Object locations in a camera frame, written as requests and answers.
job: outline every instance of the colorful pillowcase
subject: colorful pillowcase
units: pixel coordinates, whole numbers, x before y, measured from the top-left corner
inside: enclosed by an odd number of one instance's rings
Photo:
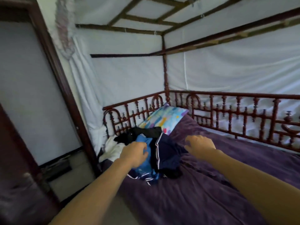
[[[160,126],[163,133],[169,135],[187,112],[187,109],[165,104],[160,109],[154,111],[139,127],[148,129]]]

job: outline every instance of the navy blue garment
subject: navy blue garment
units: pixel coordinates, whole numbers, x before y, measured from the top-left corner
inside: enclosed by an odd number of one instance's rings
[[[176,170],[180,165],[181,154],[187,153],[184,147],[174,142],[167,134],[161,133],[155,142],[156,166],[161,169]]]
[[[151,158],[151,148],[150,148],[150,142],[152,141],[152,138],[146,138],[145,135],[140,134],[137,136],[136,142],[145,142],[147,144],[146,151],[148,152],[147,159],[137,168],[133,168],[129,171],[127,176],[133,179],[142,179],[147,181],[147,183],[150,185],[154,182],[156,182],[159,178],[159,174],[155,172],[155,170],[151,167],[150,158]]]

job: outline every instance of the person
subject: person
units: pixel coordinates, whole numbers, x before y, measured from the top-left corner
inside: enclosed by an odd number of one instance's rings
[[[188,136],[186,150],[222,173],[261,213],[270,225],[300,224],[300,190],[267,173],[239,162],[217,150],[211,139]],[[96,225],[116,195],[126,174],[148,156],[147,145],[133,142],[94,182],[80,192],[54,217],[50,225]]]

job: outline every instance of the mattress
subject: mattress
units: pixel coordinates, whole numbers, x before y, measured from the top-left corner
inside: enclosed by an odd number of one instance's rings
[[[170,137],[184,145],[188,135],[211,138],[217,149],[300,188],[300,157],[267,146],[227,138],[202,129],[185,115]],[[141,224],[266,224],[260,213],[209,163],[182,156],[178,179],[145,181],[126,177],[119,194]]]

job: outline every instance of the door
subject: door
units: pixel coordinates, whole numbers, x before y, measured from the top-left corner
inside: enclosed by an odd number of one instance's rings
[[[0,224],[48,224],[58,213],[55,195],[0,105]]]

